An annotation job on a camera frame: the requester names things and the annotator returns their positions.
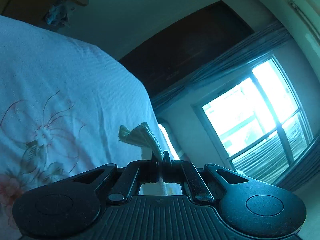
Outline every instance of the window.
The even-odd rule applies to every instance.
[[[170,149],[170,152],[171,152],[173,158],[175,160],[179,160],[179,156],[177,155],[174,147],[172,146],[172,143],[171,143],[171,141],[169,139],[169,136],[168,136],[168,133],[167,133],[166,129],[161,124],[158,124],[158,126],[159,126],[159,128],[160,128],[160,130],[161,130],[161,132],[162,132],[162,134],[163,134],[163,136],[165,138],[165,140],[167,141],[168,147]]]
[[[235,171],[267,183],[285,171],[310,140],[304,113],[273,58],[202,110],[222,143],[221,157]]]

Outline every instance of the sunlight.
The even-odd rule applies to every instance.
[[[268,60],[252,72],[268,96],[280,122],[284,122],[298,106],[274,62]],[[251,78],[212,100],[203,106],[203,110],[229,156],[276,127],[267,104]],[[289,126],[292,120],[289,119],[285,126]]]
[[[170,142],[170,139],[169,139],[167,131],[165,130],[165,128],[162,125],[158,124],[158,126],[159,126],[161,132],[163,133],[165,140],[167,141],[168,147],[170,149],[170,152],[171,152],[173,158],[175,160],[179,160],[180,158],[177,155],[176,151],[174,150],[174,147],[172,146],[172,143]]]

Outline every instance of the white wall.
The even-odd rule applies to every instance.
[[[154,34],[219,0],[89,0],[61,34],[99,46],[120,59]],[[274,20],[258,0],[223,0],[255,31]]]
[[[259,0],[294,37],[320,80],[320,43],[311,26],[290,5],[290,0]],[[320,33],[320,0],[292,0]]]
[[[274,55],[291,81],[315,135],[320,130],[320,83],[313,69],[294,40],[274,51]],[[218,91],[219,87],[243,71],[238,70],[206,87],[191,91],[159,114],[169,122],[182,150],[196,167],[202,168],[206,163],[223,166],[223,162],[191,105],[214,90]]]
[[[303,240],[316,240],[320,236],[320,174],[294,192],[307,208],[307,218],[299,236]]]

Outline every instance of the ribbed plastic surface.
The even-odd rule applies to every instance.
[[[109,207],[96,225],[71,239],[252,240],[255,238],[231,230],[220,221],[211,207],[195,205],[187,196],[134,196],[125,205]]]

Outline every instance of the white bedspread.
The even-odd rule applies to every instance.
[[[150,159],[119,141],[120,125],[147,122],[169,150],[141,82],[96,46],[0,16],[0,86],[0,239],[20,237],[11,210],[24,191]]]

